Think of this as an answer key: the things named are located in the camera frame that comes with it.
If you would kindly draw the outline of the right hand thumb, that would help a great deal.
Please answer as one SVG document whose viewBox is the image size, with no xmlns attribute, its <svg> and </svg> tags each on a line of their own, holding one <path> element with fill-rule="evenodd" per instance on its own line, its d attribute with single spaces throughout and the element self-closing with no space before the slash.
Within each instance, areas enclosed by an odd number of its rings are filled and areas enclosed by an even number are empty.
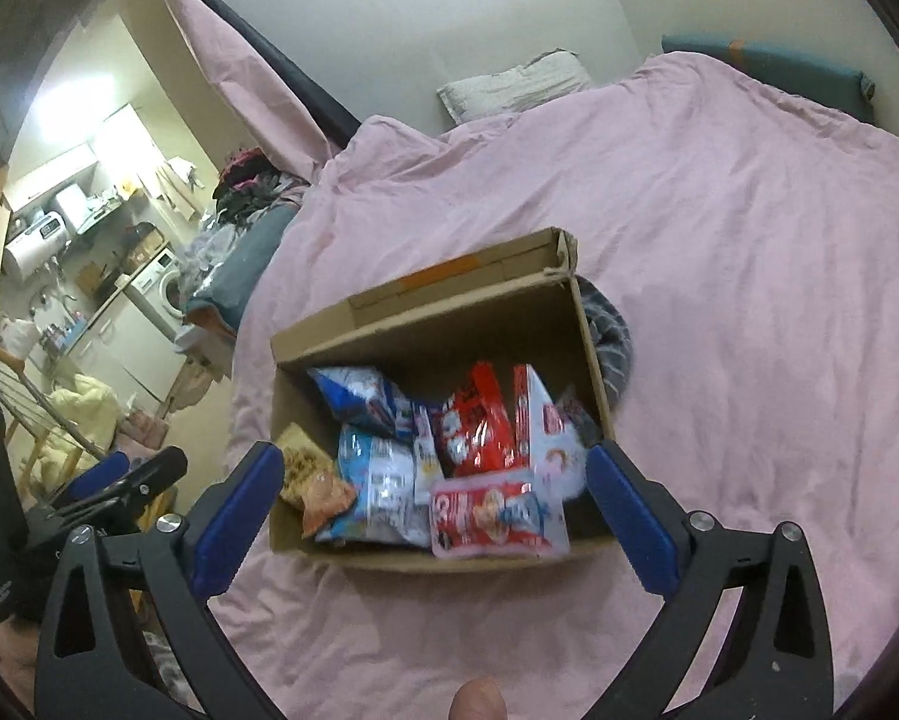
<svg viewBox="0 0 899 720">
<path fill-rule="evenodd" d="M 449 720 L 507 720 L 508 709 L 502 691 L 492 678 L 471 679 L 454 694 Z"/>
</svg>

